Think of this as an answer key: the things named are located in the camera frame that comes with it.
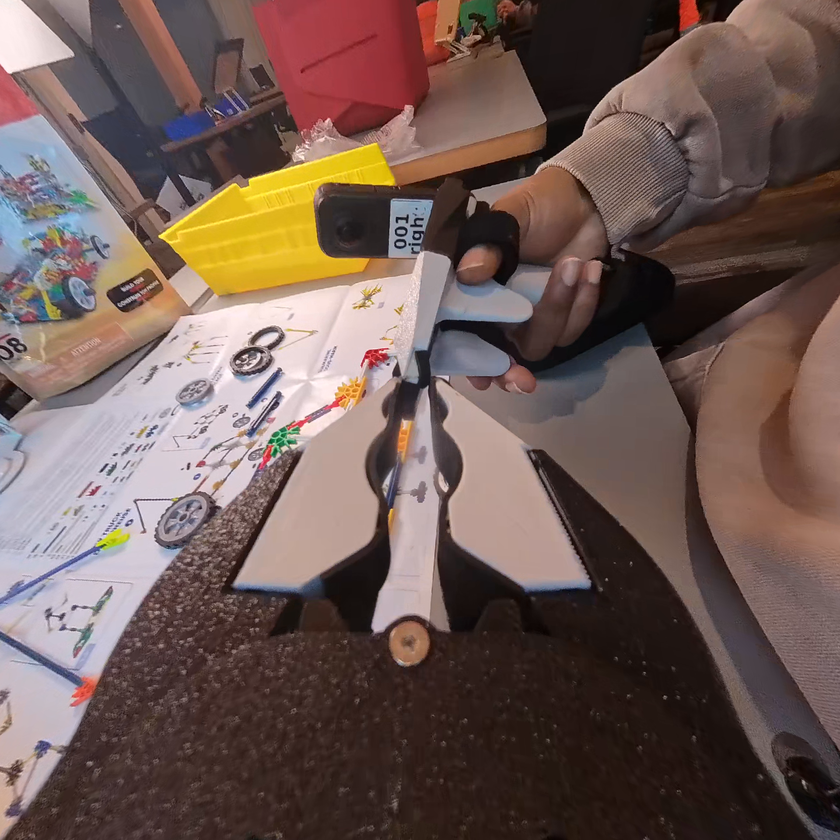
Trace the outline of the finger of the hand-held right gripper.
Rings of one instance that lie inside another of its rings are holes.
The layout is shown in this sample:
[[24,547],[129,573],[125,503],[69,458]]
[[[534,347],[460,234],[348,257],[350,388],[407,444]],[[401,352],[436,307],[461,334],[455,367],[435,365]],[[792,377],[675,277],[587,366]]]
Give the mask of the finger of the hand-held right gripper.
[[455,372],[435,377],[477,376],[494,378],[508,371],[508,352],[476,332],[485,327],[503,327],[530,320],[532,304],[524,296],[494,280],[463,287],[447,279],[437,310],[432,349],[437,350],[444,337],[455,346]]
[[432,349],[436,317],[451,263],[448,257],[424,251],[416,259],[398,327],[398,365],[411,385],[427,385],[431,375],[455,372],[455,346],[444,337]]

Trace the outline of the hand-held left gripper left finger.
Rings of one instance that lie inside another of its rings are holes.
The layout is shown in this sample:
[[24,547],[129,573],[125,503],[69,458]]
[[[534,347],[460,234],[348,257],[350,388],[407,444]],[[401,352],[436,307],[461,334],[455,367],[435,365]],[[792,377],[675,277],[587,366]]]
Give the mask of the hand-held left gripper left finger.
[[348,628],[371,628],[390,569],[383,485],[394,463],[397,382],[321,431],[291,468],[234,589],[325,599]]

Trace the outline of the yellow plastic parts bin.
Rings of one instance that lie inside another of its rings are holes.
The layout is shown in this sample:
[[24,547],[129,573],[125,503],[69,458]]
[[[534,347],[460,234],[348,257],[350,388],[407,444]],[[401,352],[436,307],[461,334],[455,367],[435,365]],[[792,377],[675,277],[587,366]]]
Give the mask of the yellow plastic parts bin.
[[161,239],[218,295],[362,272],[368,259],[319,246],[314,197],[322,184],[393,186],[376,143],[228,183],[170,225]]

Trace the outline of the short blue plastic rod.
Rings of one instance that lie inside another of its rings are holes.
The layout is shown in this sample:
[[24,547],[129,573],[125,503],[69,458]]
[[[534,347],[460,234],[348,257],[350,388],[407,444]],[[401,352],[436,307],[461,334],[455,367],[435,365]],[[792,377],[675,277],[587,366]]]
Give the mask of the short blue plastic rod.
[[268,379],[266,379],[262,383],[262,385],[258,388],[257,392],[250,398],[250,400],[246,404],[246,407],[249,411],[255,410],[257,405],[260,404],[264,399],[266,399],[266,396],[271,393],[272,388],[274,388],[275,385],[279,383],[280,378],[282,377],[282,375],[284,375],[283,373],[284,371],[282,370],[282,368],[278,367],[270,374]]

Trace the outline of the person's right forearm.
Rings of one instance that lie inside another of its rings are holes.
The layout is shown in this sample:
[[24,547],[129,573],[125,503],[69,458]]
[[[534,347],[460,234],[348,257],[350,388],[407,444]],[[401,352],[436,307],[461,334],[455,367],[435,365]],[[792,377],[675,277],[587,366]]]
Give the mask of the person's right forearm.
[[839,3],[741,2],[612,89],[559,167],[608,241],[650,250],[838,168]]

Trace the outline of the grey desk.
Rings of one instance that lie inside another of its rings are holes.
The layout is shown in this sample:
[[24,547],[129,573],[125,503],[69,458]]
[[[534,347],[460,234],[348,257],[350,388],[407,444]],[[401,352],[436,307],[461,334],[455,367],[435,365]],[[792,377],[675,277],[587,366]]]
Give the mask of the grey desk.
[[8,838],[838,838],[838,747],[685,523],[688,430],[617,339],[515,419],[591,576],[400,665],[325,599],[235,590],[300,455],[163,573]]

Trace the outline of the person's right hand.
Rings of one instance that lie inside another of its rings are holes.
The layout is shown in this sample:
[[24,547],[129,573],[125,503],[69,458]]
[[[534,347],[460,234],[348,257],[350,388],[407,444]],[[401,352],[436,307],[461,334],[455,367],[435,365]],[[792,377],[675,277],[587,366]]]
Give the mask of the person's right hand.
[[609,242],[588,192],[559,167],[537,172],[492,208],[518,221],[520,259],[551,272],[529,321],[507,330],[526,361],[540,361],[576,341],[592,321]]

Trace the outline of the clear plastic bag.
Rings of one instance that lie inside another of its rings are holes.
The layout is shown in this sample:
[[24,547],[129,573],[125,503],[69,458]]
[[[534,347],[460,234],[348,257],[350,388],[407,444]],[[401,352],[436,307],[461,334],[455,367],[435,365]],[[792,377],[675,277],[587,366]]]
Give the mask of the clear plastic bag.
[[291,162],[308,163],[376,144],[388,164],[398,163],[422,149],[417,141],[414,117],[414,106],[407,105],[380,128],[362,132],[355,139],[341,134],[332,120],[319,120],[311,129],[301,132],[300,143],[291,154]]

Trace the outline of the colourful rod and connector model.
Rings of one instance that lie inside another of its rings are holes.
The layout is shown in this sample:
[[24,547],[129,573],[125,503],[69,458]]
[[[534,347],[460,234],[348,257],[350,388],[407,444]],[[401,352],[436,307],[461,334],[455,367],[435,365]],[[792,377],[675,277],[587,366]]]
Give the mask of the colourful rod and connector model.
[[[368,390],[370,374],[379,367],[390,363],[393,354],[386,348],[373,348],[364,353],[358,376],[350,378],[339,385],[333,395],[333,400],[302,419],[290,422],[269,436],[268,443],[262,450],[255,475],[260,475],[271,463],[272,459],[283,452],[293,449],[299,444],[301,430],[315,421],[342,409],[348,412],[356,407],[364,398]],[[388,508],[388,529],[393,532],[396,521],[396,498],[400,490],[403,468],[408,457],[408,450],[412,442],[414,420],[405,417],[401,421],[397,433],[395,447],[395,465],[392,468],[386,485],[385,501]]]

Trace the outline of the thick blue plastic rod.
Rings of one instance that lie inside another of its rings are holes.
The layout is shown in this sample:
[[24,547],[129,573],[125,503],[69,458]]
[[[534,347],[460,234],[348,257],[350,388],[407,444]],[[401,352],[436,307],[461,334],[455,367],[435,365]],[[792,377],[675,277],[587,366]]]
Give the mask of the thick blue plastic rod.
[[253,438],[257,435],[258,431],[268,422],[269,418],[273,416],[273,413],[279,407],[282,399],[283,393],[281,390],[275,391],[273,396],[270,398],[266,407],[261,411],[261,413],[252,421],[252,423],[248,426],[246,430],[246,437]]

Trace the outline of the pale side table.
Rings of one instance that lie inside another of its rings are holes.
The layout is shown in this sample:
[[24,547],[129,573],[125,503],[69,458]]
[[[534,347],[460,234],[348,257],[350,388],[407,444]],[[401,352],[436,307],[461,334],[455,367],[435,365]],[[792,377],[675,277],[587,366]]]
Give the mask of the pale side table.
[[514,51],[487,51],[429,69],[413,125],[419,150],[392,164],[399,186],[539,151],[547,119]]

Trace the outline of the large fold-out instruction sheet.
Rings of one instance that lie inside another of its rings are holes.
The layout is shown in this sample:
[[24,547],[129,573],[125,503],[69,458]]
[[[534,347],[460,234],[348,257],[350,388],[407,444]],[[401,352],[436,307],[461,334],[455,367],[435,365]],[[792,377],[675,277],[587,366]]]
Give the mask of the large fold-out instruction sheet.
[[[2,631],[79,676],[100,678],[144,597],[177,549],[154,530],[183,497],[221,512],[254,479],[269,436],[327,405],[358,376],[364,353],[391,351],[410,272],[303,291],[181,318],[95,402],[19,420],[26,456],[2,494],[2,594],[86,551],[115,529],[131,539],[79,563],[6,606]],[[243,350],[264,363],[240,371]],[[246,404],[277,368],[284,374],[255,410]],[[181,410],[191,380],[213,400]],[[253,438],[252,421],[275,391],[283,399]]]

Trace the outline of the blue rods with small connectors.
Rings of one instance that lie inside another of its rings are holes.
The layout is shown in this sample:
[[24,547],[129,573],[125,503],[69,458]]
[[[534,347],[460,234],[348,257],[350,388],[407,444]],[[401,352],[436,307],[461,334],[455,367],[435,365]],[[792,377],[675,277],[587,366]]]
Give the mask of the blue rods with small connectors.
[[[97,541],[92,548],[83,551],[62,563],[59,563],[57,566],[54,566],[42,574],[13,583],[8,590],[2,594],[1,606],[6,606],[11,602],[20,599],[23,594],[28,593],[30,590],[43,583],[52,581],[52,579],[56,578],[60,573],[70,570],[83,561],[87,561],[100,555],[101,553],[115,550],[123,546],[125,543],[130,541],[130,539],[130,531],[126,529],[121,528],[111,531],[104,537],[100,538],[100,540]],[[4,646],[12,649],[15,653],[24,656],[27,660],[42,668],[46,668],[54,676],[60,677],[67,683],[71,684],[74,690],[71,694],[70,707],[75,708],[86,704],[95,692],[98,686],[98,678],[79,676],[68,667],[61,665],[46,654],[27,645],[20,639],[5,631],[1,632],[1,640]]]

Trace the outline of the person in beige hoodie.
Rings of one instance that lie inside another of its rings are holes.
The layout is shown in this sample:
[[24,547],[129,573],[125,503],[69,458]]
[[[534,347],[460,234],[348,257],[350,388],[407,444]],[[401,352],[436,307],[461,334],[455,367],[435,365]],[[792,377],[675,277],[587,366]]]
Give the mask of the person in beige hoodie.
[[838,746],[839,268],[781,283],[666,356],[711,537]]

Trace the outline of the brown construction set bag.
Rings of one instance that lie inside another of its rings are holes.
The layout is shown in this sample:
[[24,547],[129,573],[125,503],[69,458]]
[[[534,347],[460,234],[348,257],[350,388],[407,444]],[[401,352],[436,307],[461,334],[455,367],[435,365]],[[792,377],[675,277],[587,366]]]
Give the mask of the brown construction set bag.
[[1,99],[2,375],[44,400],[168,333],[188,307],[4,70]]

